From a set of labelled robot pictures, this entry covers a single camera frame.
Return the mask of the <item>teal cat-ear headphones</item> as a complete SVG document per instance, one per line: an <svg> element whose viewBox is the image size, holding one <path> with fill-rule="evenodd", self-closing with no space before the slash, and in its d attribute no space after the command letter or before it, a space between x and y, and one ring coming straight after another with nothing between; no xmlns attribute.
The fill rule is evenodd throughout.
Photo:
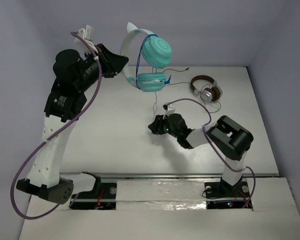
<svg viewBox="0 0 300 240"><path fill-rule="evenodd" d="M131 22L126 26L127 35L121 47L120 55L127 57L130 44L138 34L144 34L136 61L135 73L132 73L128 64L122 70L127 82L136 89L145 93L156 93L161 91L171 78L166 77L164 72L139 73L140 60L143 58L152 68L164 69L171 62L172 49L167 41L148 29L138 28Z"/></svg>

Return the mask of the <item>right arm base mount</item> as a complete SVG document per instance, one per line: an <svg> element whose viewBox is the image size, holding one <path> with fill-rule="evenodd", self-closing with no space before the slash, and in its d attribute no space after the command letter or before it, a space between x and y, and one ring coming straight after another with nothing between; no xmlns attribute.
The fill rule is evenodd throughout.
<svg viewBox="0 0 300 240"><path fill-rule="evenodd" d="M227 187L220 181L205 182L201 195L206 199L208 210L253 209L246 181L241 181L235 187Z"/></svg>

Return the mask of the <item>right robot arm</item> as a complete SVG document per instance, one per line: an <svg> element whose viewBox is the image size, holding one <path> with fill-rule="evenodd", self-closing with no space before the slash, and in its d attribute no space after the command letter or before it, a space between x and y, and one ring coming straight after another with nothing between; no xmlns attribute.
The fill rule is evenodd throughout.
<svg viewBox="0 0 300 240"><path fill-rule="evenodd" d="M212 126L191 129L178 113L156 115L148 125L154 135L169 134L184 149L210 144L219 157L224 156L224 171L220 180L221 192L228 197L239 191L243 179L243 158L254 140L253 135L230 117L223 115Z"/></svg>

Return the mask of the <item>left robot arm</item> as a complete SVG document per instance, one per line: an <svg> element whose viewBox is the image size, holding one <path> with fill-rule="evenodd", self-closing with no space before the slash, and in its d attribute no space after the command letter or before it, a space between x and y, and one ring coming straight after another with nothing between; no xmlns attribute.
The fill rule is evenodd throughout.
<svg viewBox="0 0 300 240"><path fill-rule="evenodd" d="M60 167L70 134L80 116L92 104L85 92L93 85L100 88L102 78L113 78L128 63L126 56L109 51L103 44L84 58L74 49L55 57L55 80L44 108L42 144L26 178L16 189L48 202L63 205L72 196L74 183L60 177Z"/></svg>

